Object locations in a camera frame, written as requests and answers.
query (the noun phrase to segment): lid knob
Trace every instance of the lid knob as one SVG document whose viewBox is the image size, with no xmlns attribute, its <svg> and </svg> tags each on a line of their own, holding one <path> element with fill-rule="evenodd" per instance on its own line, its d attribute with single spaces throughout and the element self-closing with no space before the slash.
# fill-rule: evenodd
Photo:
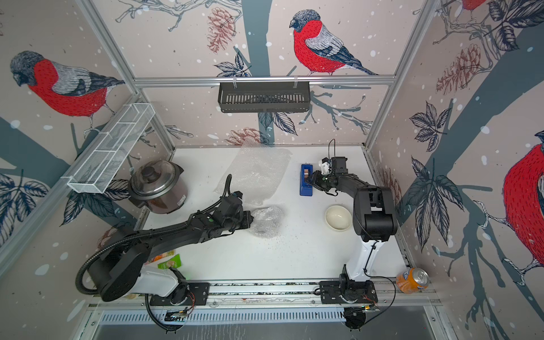
<svg viewBox="0 0 544 340">
<path fill-rule="evenodd" d="M 160 173 L 156 172 L 155 168 L 152 166 L 146 166 L 143 168 L 141 175 L 148 183 L 154 182 L 160 177 Z"/>
</svg>

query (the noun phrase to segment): orange soda can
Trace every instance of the orange soda can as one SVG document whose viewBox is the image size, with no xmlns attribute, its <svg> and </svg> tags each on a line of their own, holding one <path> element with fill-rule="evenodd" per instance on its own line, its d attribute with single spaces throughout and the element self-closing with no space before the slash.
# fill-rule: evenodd
<svg viewBox="0 0 544 340">
<path fill-rule="evenodd" d="M 397 286 L 405 294 L 412 294 L 429 286 L 429 275 L 421 268 L 411 268 L 397 276 Z"/>
</svg>

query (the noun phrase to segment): white table surface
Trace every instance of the white table surface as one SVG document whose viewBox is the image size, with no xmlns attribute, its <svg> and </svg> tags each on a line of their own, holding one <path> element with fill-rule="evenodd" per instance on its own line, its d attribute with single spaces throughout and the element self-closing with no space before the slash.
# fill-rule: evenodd
<svg viewBox="0 0 544 340">
<path fill-rule="evenodd" d="M 337 197 L 313 190 L 313 196 L 300 196 L 300 165 L 313 164 L 327 157 L 327 147 L 286 147 L 293 156 L 276 193 L 263 207 L 277 205 L 284 212 L 281 234 L 272 239 L 253 236 L 246 230 L 233 235 L 191 244 L 176 250 L 180 271 L 189 280 L 263 280 L 334 278 L 352 255 L 360 236 L 353 228 L 335 232 L 325 224 L 325 210 L 342 205 L 353 213 L 353 199 L 339 192 Z M 238 148 L 177 149 L 172 161 L 185 171 L 182 179 L 189 193 L 185 204 L 170 214 L 150 213 L 144 229 L 183 222 L 190 213 L 204 209 L 219 195 L 213 190 L 238 153 Z M 349 172 L 374 183 L 359 146 L 338 146 L 336 155 L 348 158 Z M 244 205 L 245 210 L 256 207 Z M 375 260 L 372 275 L 393 277 L 405 270 L 395 237 L 390 237 Z"/>
</svg>

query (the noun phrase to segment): bubble wrap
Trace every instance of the bubble wrap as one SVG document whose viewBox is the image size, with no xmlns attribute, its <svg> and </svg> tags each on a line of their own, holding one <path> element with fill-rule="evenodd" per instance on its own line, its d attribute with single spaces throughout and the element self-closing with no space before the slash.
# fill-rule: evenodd
<svg viewBox="0 0 544 340">
<path fill-rule="evenodd" d="M 261 238 L 272 238 L 280 234 L 283 211 L 278 207 L 255 209 L 251 212 L 253 222 L 247 229 L 250 233 Z"/>
<path fill-rule="evenodd" d="M 241 191 L 244 203 L 260 206 L 276 192 L 291 156 L 289 150 L 246 138 L 215 192 L 223 193 L 225 179 L 232 174 L 231 192 Z"/>
</svg>

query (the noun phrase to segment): white wire basket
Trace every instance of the white wire basket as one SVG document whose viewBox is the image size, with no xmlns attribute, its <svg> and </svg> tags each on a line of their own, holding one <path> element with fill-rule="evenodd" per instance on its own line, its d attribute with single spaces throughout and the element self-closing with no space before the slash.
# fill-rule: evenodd
<svg viewBox="0 0 544 340">
<path fill-rule="evenodd" d="M 74 191 L 103 194 L 155 115 L 149 103 L 125 105 L 123 110 L 109 131 L 99 133 L 97 138 L 104 136 L 102 141 L 68 181 Z"/>
</svg>

